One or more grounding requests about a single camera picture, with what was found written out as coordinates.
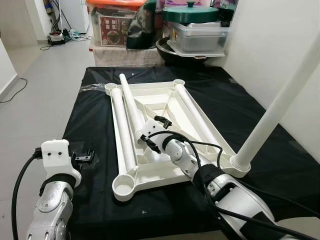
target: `white pillar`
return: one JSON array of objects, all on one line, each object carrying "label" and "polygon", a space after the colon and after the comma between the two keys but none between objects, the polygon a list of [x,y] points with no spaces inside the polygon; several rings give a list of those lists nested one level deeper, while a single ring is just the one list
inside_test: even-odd
[{"label": "white pillar", "polygon": [[239,152],[230,159],[231,164],[237,170],[243,172],[250,170],[250,162],[280,122],[294,98],[299,94],[300,90],[318,67],[320,63],[319,49],[320,33],[307,51],[293,77],[281,88]]},{"label": "white pillar", "polygon": [[132,96],[132,93],[130,91],[126,76],[123,73],[121,73],[119,77],[121,81],[124,99],[127,105],[129,119],[131,120],[131,123],[132,123],[134,140],[138,144],[141,144],[142,143],[142,140],[140,139],[140,137],[142,136],[141,129],[143,128],[144,123],[142,122],[141,116],[139,115],[138,108],[135,103],[135,99]]},{"label": "white pillar", "polygon": [[117,85],[114,83],[108,83],[104,88],[107,95],[111,96],[111,100],[115,108],[114,112],[124,157],[124,162],[121,162],[121,160],[118,159],[119,174],[126,174],[136,167],[136,161],[130,138],[129,125],[126,117],[122,91],[117,88]]},{"label": "white pillar", "polygon": [[191,101],[190,97],[186,93],[186,88],[184,87],[185,81],[183,81],[181,79],[175,79],[173,81],[173,83],[174,83],[174,89],[178,92],[178,94],[180,95],[181,99],[183,100],[183,102],[185,103],[185,105],[187,106],[189,111],[191,112],[192,116],[195,118],[195,120],[196,120],[196,122],[198,124],[198,127],[201,129],[201,132],[207,138],[206,140],[210,144],[215,144],[215,145],[219,145],[220,146],[219,142],[212,135],[210,129],[207,126],[207,124],[205,123],[205,121],[201,117],[201,115],[198,112],[197,108],[195,107],[194,103]]}]

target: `white floor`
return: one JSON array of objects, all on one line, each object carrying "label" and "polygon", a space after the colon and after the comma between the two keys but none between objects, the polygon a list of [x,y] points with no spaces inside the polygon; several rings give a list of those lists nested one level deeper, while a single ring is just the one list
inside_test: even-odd
[{"label": "white floor", "polygon": [[[46,140],[60,139],[64,133],[86,67],[95,65],[92,52],[88,51],[89,44],[89,41],[70,42],[41,52],[38,49],[25,49],[20,53],[9,51],[20,77],[27,78],[28,85],[11,102],[0,104],[0,239],[12,239],[11,197],[23,164],[35,147]],[[16,84],[8,97],[23,84],[23,81]],[[35,160],[27,169],[19,189],[17,219],[20,239],[25,238],[44,178],[42,161]],[[286,220],[281,224],[320,237],[320,221],[314,218]],[[226,239],[220,232],[156,239],[194,238]]]}]

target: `black cloth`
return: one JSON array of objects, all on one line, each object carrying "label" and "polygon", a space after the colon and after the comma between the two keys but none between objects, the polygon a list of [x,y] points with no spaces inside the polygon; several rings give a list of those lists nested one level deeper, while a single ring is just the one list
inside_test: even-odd
[{"label": "black cloth", "polygon": [[[237,152],[265,110],[220,67],[114,68],[88,67],[81,86],[129,84],[183,79],[185,87],[229,145]],[[98,90],[78,94],[63,138],[71,148],[93,148],[97,161],[83,167],[75,189],[68,227],[72,239],[142,239],[219,229],[200,192],[189,182],[138,191],[118,202],[112,182],[118,175],[110,97]],[[320,211],[320,165],[278,125],[252,162],[246,183]],[[260,195],[276,220],[310,216],[305,211]]]}]

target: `white robotic arm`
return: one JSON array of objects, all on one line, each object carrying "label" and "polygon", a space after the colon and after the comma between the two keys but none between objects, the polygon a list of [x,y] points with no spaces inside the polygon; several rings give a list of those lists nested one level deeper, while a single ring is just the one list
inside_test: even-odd
[{"label": "white robotic arm", "polygon": [[74,188],[81,182],[81,174],[74,169],[67,140],[51,140],[41,145],[46,180],[33,211],[33,221],[27,240],[65,240],[67,222],[72,214]]},{"label": "white robotic arm", "polygon": [[[167,131],[150,119],[142,129],[142,138],[151,148],[168,154],[186,177],[208,199],[215,209],[229,211],[247,218],[276,226],[274,216],[267,204],[254,192],[224,173],[203,155],[196,153],[190,143],[179,133]],[[291,240],[297,239],[282,232],[257,226],[228,214],[215,212],[222,231],[229,239],[240,240]]]}]

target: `green lid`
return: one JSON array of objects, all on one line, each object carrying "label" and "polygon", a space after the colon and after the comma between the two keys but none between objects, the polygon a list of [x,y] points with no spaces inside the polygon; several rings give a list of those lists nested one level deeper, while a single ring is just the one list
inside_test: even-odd
[{"label": "green lid", "polygon": [[188,1],[188,6],[171,6],[162,10],[165,21],[181,24],[202,24],[216,22],[218,20],[218,9],[207,6],[193,6],[194,1]]}]

